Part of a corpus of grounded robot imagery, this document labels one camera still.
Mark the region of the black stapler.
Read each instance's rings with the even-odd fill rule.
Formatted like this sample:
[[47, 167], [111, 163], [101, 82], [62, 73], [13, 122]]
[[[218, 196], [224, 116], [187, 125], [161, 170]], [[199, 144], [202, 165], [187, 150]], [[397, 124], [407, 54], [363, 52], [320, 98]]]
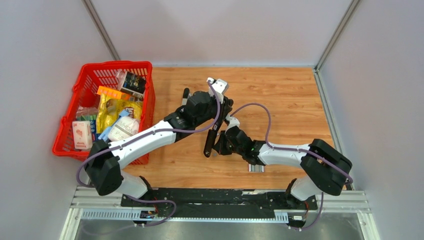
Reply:
[[213, 149], [213, 146], [215, 145], [217, 137], [217, 131], [214, 129], [209, 129], [203, 149], [203, 154], [206, 158], [209, 158], [211, 156], [211, 152]]

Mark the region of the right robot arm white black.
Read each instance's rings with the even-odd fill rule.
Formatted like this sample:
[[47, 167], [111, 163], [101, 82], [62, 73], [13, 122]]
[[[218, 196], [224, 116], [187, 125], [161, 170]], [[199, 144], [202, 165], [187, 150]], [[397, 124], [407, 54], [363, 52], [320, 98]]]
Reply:
[[253, 140], [238, 126], [219, 133], [211, 145], [219, 155], [237, 154], [251, 165], [285, 165], [301, 168], [306, 173], [294, 179], [286, 189], [286, 205], [299, 209], [313, 195], [326, 193], [339, 196], [344, 185], [351, 181], [348, 175], [352, 162], [322, 139], [302, 145], [271, 145], [265, 140]]

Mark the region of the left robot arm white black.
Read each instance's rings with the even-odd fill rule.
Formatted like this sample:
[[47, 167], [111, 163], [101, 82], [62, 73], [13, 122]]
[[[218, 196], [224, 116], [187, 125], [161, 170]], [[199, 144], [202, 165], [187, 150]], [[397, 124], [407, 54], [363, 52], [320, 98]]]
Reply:
[[194, 133], [198, 127], [213, 119], [212, 130], [217, 130], [232, 110], [234, 101], [222, 100], [205, 91], [196, 91], [186, 104], [178, 107], [152, 127], [120, 141], [96, 141], [85, 161], [84, 171], [100, 196], [119, 192], [133, 197], [140, 207], [148, 207], [153, 194], [142, 177], [123, 172], [123, 168], [138, 158], [166, 145], [176, 143]]

